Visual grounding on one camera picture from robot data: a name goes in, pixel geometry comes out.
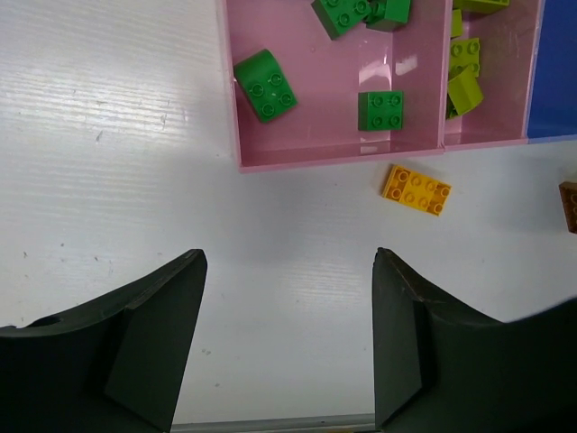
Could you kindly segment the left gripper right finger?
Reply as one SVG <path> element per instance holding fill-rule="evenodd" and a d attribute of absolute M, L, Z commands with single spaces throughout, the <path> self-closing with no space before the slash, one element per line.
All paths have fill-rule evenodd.
<path fill-rule="evenodd" d="M 371 302 L 378 431 L 575 431 L 574 299 L 501 322 L 380 248 Z"/>

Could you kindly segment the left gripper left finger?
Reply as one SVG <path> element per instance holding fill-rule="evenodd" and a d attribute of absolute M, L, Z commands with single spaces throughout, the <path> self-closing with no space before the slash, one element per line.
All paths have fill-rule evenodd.
<path fill-rule="evenodd" d="M 169 431 L 206 273 L 193 249 L 74 308 L 3 327 L 2 431 Z"/>

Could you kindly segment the yellow lego brick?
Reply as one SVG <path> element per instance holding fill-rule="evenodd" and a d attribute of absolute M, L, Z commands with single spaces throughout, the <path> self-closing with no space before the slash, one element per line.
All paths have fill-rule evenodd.
<path fill-rule="evenodd" d="M 452 187 L 422 173 L 393 165 L 381 196 L 406 207 L 439 217 Z"/>

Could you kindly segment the small dark green lego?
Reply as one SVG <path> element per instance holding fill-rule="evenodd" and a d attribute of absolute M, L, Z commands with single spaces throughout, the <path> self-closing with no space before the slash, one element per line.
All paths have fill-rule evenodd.
<path fill-rule="evenodd" d="M 360 131 L 397 131 L 403 127 L 404 93 L 371 91 L 358 94 L 358 129 Z"/>

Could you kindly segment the lime lego pair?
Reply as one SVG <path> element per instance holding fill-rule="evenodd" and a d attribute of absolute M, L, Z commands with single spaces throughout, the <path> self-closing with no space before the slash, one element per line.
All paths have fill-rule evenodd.
<path fill-rule="evenodd" d="M 462 10 L 452 10 L 451 43 L 449 50 L 448 77 L 454 78 L 464 69 L 470 69 L 472 75 L 478 78 L 481 74 L 481 43 L 478 38 L 463 38 Z"/>

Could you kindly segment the dark green curved lego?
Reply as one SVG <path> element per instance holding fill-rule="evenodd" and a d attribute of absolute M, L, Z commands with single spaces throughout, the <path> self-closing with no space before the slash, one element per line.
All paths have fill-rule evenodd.
<path fill-rule="evenodd" d="M 280 64 L 267 49 L 236 63 L 234 78 L 261 123 L 277 119 L 298 104 Z"/>

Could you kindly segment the dark green lego stack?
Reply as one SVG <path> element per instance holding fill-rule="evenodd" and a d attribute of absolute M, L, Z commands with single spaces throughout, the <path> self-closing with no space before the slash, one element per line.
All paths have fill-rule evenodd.
<path fill-rule="evenodd" d="M 364 19 L 366 27 L 380 32 L 393 32 L 408 23 L 410 0 L 374 0 L 369 2 L 370 14 Z"/>

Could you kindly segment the large lime lego brick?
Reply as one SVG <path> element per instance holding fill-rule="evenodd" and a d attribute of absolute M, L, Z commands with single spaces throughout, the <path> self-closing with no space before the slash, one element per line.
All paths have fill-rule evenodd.
<path fill-rule="evenodd" d="M 509 3 L 509 0 L 453 0 L 453 8 L 474 14 L 494 14 Z"/>

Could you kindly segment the lime sloped lego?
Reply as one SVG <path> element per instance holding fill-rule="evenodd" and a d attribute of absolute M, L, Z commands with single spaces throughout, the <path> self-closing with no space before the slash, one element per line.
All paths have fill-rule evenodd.
<path fill-rule="evenodd" d="M 466 115 L 483 101 L 481 87 L 471 67 L 453 74 L 447 85 L 446 119 Z"/>

